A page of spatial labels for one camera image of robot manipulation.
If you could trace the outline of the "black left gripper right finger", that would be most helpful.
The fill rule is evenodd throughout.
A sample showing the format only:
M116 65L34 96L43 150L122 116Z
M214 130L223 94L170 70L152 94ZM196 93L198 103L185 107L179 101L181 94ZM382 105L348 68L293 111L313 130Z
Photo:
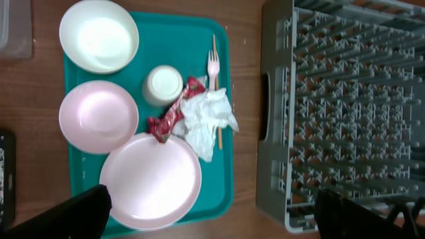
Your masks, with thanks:
M409 209L397 204L386 218L328 189L317 194L314 219L321 239L420 239L424 227L416 223L424 198Z

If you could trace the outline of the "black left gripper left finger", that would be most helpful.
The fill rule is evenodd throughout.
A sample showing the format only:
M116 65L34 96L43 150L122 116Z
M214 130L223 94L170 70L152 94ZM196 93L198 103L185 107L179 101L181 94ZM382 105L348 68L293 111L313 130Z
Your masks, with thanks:
M2 238L101 238L112 201L105 185L72 197L1 233Z

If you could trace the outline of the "large pink plate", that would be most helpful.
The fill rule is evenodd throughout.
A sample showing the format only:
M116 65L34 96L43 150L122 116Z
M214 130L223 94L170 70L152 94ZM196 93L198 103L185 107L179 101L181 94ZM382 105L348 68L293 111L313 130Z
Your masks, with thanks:
M111 217L134 230L159 230L182 219L202 184L191 146L171 136L165 143L147 133L112 151L100 173L112 201Z

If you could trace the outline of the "red snack wrapper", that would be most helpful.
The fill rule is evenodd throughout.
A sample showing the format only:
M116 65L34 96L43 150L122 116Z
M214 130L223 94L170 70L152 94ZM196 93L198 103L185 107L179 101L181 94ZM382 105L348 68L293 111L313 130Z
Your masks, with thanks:
M179 95L179 97L173 102L168 111L163 115L162 118L148 117L148 132L152 134L156 140L160 143L165 143L176 123L184 118L181 110L181 101L188 100L198 94L203 93L207 87L208 82L207 76L195 78L194 76L188 77L187 85Z

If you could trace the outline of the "white plastic cup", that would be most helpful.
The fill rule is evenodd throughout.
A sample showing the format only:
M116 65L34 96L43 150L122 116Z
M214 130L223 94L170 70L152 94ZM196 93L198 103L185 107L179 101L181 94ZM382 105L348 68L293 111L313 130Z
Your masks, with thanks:
M169 65L155 67L145 78L142 94L152 106L163 107L172 104L183 91L180 72Z

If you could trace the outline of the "white napkin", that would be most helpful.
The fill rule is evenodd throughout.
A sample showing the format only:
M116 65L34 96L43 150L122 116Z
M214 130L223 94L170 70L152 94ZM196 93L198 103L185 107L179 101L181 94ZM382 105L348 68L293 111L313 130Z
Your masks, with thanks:
M184 139L203 161L213 159L218 128L231 127L238 131L238 123L226 95L226 88L206 90L180 103L183 118L172 134Z

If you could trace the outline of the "white bowl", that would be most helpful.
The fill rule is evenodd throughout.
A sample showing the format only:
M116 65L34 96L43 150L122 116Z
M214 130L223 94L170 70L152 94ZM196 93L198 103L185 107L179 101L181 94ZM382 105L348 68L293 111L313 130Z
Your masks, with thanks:
M81 69L111 74L137 54L139 31L130 13L113 1L79 1L63 15L61 47Z

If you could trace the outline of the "black food waste tray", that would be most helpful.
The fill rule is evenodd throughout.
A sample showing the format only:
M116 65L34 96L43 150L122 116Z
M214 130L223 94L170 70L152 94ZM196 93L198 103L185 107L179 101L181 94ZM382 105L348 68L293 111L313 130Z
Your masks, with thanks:
M5 156L5 198L1 216L1 232L5 232L15 220L16 209L16 138L9 129L1 129L1 148Z

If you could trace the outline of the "grey dishwasher rack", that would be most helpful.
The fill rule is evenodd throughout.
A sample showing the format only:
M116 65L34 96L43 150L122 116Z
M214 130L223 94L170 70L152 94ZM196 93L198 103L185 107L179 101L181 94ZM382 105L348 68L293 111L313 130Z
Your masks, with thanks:
M272 0L262 8L256 205L316 232L317 194L424 218L424 2Z

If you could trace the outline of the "pink bowl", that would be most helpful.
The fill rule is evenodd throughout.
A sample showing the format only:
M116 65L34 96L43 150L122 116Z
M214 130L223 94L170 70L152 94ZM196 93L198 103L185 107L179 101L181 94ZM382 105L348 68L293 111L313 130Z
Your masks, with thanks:
M112 82L95 80L67 93L60 105L58 121L63 136L75 148L105 154L134 135L139 112L127 90Z

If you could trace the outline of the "pile of rice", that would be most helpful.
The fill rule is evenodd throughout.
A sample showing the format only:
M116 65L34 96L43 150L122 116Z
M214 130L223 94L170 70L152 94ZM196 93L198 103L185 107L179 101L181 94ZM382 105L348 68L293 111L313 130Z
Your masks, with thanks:
M4 180L5 180L5 156L4 149L0 148L0 205L1 205L1 216L3 216L3 207L4 207L4 198L5 198L5 189L4 189Z

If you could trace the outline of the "teal plastic tray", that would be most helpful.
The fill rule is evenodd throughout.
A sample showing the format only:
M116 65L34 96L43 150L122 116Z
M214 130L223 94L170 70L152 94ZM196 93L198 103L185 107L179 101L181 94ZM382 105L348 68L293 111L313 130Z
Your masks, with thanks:
M91 80L106 80L125 88L134 98L139 110L137 132L147 131L147 117L159 117L164 108L150 106L142 96L142 82L159 65L176 68L184 79L207 73L207 54L212 47L220 60L220 87L231 95L230 63L226 31L215 21L199 17L183 17L132 11L139 31L136 56L123 70L113 74L89 73L64 57L64 89L69 93L77 85ZM201 162L202 186L189 213L178 225L196 223L222 216L234 198L233 132L222 131L223 148L215 148L210 163Z

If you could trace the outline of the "clear plastic bin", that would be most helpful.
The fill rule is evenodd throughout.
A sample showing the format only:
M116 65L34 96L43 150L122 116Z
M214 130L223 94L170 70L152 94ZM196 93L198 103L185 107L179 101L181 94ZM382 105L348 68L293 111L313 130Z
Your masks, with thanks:
M33 55L31 0L1 0L1 59Z

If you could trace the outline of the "wooden chopstick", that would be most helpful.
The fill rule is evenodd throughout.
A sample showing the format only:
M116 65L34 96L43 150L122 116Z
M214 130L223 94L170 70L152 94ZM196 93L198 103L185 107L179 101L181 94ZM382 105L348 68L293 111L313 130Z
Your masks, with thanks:
M217 53L216 37L215 37L215 35L212 36L212 45L213 45L214 53ZM215 79L215 90L218 90L218 87L219 87L219 77L217 75L216 76L216 79ZM222 129L219 128L219 127L217 128L217 138L218 138L218 148L220 150L222 150L222 148L223 148L223 144L222 144Z

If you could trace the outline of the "white plastic fork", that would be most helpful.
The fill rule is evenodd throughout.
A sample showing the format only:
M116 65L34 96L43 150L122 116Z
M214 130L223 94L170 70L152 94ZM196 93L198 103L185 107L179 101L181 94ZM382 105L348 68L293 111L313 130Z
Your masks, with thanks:
M207 62L207 72L209 75L209 90L215 90L216 86L216 77L220 72L220 62L218 54L214 50L209 51L208 62Z

